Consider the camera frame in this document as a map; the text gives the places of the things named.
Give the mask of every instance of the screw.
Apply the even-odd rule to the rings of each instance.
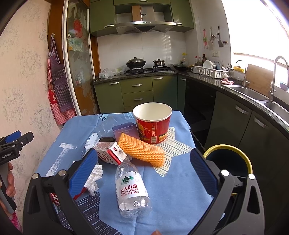
[[[34,174],[32,175],[32,178],[33,178],[33,179],[37,179],[37,178],[38,178],[38,173],[34,173]]]
[[[249,177],[250,179],[255,179],[255,175],[253,175],[253,174],[248,174],[248,177]]]
[[[66,175],[66,170],[60,170],[60,171],[58,172],[58,174],[59,174],[60,176],[65,176],[65,175]]]
[[[223,176],[228,176],[230,173],[229,173],[229,171],[227,171],[227,170],[222,170],[222,171],[221,171],[221,174],[222,174]]]

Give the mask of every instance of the bottle label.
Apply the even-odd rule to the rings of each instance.
[[[149,197],[141,175],[138,172],[130,171],[117,179],[116,197],[118,205],[131,197]]]

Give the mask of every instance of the red paper cup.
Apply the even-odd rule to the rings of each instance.
[[[158,144],[166,139],[173,112],[170,106],[161,103],[145,103],[135,107],[132,112],[142,141]]]

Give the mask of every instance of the faucet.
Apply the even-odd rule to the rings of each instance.
[[[283,56],[277,56],[274,62],[273,84],[272,84],[271,91],[270,91],[271,97],[269,98],[270,101],[273,101],[274,93],[276,92],[276,90],[274,89],[274,86],[275,86],[275,77],[276,77],[276,66],[277,66],[277,61],[279,59],[283,59],[286,63],[287,73],[288,73],[287,87],[289,87],[289,65]]]
[[[246,72],[247,72],[247,67],[245,67],[245,77],[243,79],[243,87],[246,87],[246,82],[247,82],[247,79],[246,79]]]

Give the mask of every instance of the finger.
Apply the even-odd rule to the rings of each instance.
[[[16,189],[14,188],[14,191],[13,191],[13,193],[11,193],[10,197],[15,196],[15,194],[16,194]]]
[[[13,170],[13,166],[10,162],[8,162],[8,170]]]
[[[162,235],[162,234],[159,232],[159,230],[155,230],[155,231],[152,233],[152,235]]]
[[[8,171],[7,180],[10,185],[14,184],[14,176],[11,171]]]
[[[11,216],[11,214],[8,212],[6,206],[4,205],[4,203],[1,200],[0,200],[0,206],[3,208],[3,210],[7,216]]]
[[[9,182],[9,183],[12,182],[12,183],[7,187],[6,194],[7,194],[7,196],[9,196],[9,197],[13,197],[13,196],[14,196],[14,195],[13,195],[13,192],[15,191],[14,177],[13,177],[12,174],[8,174],[8,177],[9,177],[8,182]]]

